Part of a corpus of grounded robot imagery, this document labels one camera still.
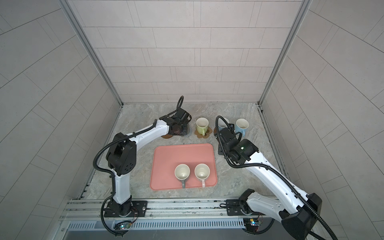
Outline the dark grey mug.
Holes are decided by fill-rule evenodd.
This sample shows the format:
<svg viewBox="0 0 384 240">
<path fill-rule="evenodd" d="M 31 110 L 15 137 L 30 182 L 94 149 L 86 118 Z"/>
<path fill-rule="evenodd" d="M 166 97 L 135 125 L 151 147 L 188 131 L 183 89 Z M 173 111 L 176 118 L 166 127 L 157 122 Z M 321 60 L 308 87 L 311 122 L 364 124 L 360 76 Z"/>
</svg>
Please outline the dark grey mug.
<svg viewBox="0 0 384 240">
<path fill-rule="evenodd" d="M 169 134 L 172 136 L 186 136 L 188 134 L 188 125 L 173 125 L 170 127 Z"/>
</svg>

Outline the light blue mug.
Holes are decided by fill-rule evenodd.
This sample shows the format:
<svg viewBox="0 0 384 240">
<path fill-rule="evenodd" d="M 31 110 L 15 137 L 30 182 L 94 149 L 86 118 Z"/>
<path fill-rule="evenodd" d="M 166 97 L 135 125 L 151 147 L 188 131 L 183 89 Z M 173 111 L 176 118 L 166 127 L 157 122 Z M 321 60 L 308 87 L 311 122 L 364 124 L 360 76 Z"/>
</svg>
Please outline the light blue mug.
<svg viewBox="0 0 384 240">
<path fill-rule="evenodd" d="M 245 119 L 238 119 L 235 123 L 235 133 L 241 133 L 243 138 L 246 136 L 248 128 L 249 122 Z"/>
</svg>

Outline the green mug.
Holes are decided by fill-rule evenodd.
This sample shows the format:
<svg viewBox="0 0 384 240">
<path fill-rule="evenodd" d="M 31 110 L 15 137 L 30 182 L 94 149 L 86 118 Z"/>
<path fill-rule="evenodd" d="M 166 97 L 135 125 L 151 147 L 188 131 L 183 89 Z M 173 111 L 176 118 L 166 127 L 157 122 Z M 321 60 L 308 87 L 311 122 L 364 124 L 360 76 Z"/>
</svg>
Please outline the green mug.
<svg viewBox="0 0 384 240">
<path fill-rule="evenodd" d="M 198 118 L 196 120 L 196 131 L 199 135 L 205 136 L 209 128 L 209 121 L 206 118 Z"/>
</svg>

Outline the cork paw print coaster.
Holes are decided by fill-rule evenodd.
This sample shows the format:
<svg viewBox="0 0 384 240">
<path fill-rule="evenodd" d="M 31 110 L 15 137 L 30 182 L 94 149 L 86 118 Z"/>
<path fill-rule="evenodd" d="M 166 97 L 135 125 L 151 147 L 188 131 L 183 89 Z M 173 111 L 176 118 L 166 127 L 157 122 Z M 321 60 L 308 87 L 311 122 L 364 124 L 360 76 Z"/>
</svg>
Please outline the cork paw print coaster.
<svg viewBox="0 0 384 240">
<path fill-rule="evenodd" d="M 210 134 L 212 133 L 212 129 L 208 127 L 208 129 L 205 131 L 204 128 L 196 128 L 194 134 L 197 136 L 197 138 L 201 139 L 207 139 Z"/>
</svg>

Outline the blue woven round coaster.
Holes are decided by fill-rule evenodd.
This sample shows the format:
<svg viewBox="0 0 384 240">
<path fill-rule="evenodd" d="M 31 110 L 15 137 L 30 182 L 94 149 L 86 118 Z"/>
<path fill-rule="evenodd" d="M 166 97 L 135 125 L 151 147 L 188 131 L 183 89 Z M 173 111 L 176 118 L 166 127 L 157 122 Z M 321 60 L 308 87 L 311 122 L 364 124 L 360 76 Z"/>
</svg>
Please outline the blue woven round coaster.
<svg viewBox="0 0 384 240">
<path fill-rule="evenodd" d="M 189 127 L 185 128 L 183 131 L 183 137 L 189 137 L 191 135 L 191 129 Z"/>
</svg>

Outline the blue floral mug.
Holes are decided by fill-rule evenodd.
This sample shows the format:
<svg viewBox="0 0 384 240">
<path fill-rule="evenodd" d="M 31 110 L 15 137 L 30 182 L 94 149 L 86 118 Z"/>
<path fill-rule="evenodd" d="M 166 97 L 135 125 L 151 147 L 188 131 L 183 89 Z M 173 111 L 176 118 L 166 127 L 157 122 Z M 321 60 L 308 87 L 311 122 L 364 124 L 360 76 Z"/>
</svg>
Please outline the blue floral mug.
<svg viewBox="0 0 384 240">
<path fill-rule="evenodd" d="M 228 128 L 230 125 L 230 122 L 227 118 L 219 118 L 218 120 L 218 129 L 221 131 L 224 128 Z"/>
</svg>

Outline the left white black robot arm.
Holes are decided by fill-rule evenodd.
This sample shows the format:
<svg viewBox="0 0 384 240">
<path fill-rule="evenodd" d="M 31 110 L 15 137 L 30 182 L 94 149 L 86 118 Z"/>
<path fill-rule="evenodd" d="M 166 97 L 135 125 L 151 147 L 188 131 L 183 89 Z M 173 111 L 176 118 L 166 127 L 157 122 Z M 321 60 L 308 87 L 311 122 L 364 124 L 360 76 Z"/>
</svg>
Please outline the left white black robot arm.
<svg viewBox="0 0 384 240">
<path fill-rule="evenodd" d="M 137 163 L 137 151 L 151 141 L 161 136 L 185 136 L 188 134 L 188 124 L 192 116 L 182 109 L 184 96 L 179 98 L 177 107 L 171 113 L 155 119 L 153 124 L 129 135 L 118 133 L 112 142 L 104 146 L 95 156 L 93 167 L 95 170 L 110 174 L 112 180 L 111 195 L 107 197 L 101 207 L 101 221 L 105 229 L 114 236 L 124 236 L 129 227 L 123 230 L 120 226 L 133 224 L 139 216 L 139 211 L 132 204 L 130 192 L 130 172 Z M 134 213 L 132 221 L 123 221 L 111 229 L 105 222 L 104 212 L 111 211 L 126 217 Z"/>
</svg>

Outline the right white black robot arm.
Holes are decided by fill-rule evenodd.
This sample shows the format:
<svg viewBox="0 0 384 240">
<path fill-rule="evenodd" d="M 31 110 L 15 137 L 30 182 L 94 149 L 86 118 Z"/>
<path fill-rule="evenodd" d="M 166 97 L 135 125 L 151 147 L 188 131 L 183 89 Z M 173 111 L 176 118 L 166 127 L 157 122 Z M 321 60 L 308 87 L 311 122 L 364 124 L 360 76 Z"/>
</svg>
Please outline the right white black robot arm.
<svg viewBox="0 0 384 240">
<path fill-rule="evenodd" d="M 337 239 L 331 227 L 320 216 L 322 199 L 315 193 L 307 194 L 294 185 L 267 159 L 259 148 L 248 139 L 242 138 L 241 132 L 222 116 L 215 120 L 215 137 L 226 162 L 234 169 L 247 168 L 258 177 L 277 197 L 274 200 L 262 196 L 254 190 L 246 190 L 239 198 L 243 212 L 261 212 L 280 222 L 284 229 L 296 240 L 304 240 L 308 235 L 320 240 L 321 236 L 312 228 L 320 223 L 330 237 Z"/>
</svg>

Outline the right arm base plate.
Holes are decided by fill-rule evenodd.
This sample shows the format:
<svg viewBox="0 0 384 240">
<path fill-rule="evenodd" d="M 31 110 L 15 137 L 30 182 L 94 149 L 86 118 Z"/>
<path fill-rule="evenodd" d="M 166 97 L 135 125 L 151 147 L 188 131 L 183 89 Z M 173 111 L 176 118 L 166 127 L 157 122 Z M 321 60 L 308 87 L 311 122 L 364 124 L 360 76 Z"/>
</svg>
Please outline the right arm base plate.
<svg viewBox="0 0 384 240">
<path fill-rule="evenodd" d="M 235 199 L 226 200 L 225 203 L 220 204 L 220 207 L 226 209 L 228 216 L 264 216 L 259 212 L 247 213 L 242 209 L 240 201 Z"/>
</svg>

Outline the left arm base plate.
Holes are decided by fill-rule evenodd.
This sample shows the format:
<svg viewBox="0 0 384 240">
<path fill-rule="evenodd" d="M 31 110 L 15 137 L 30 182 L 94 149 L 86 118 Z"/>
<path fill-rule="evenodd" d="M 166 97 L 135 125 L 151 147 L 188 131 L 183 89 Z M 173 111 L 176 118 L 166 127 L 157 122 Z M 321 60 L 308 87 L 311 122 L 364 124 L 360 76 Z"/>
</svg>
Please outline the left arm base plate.
<svg viewBox="0 0 384 240">
<path fill-rule="evenodd" d="M 146 214 L 148 202 L 147 201 L 131 201 L 122 205 L 112 200 L 104 208 L 104 217 L 107 218 L 133 218 L 144 217 Z"/>
</svg>

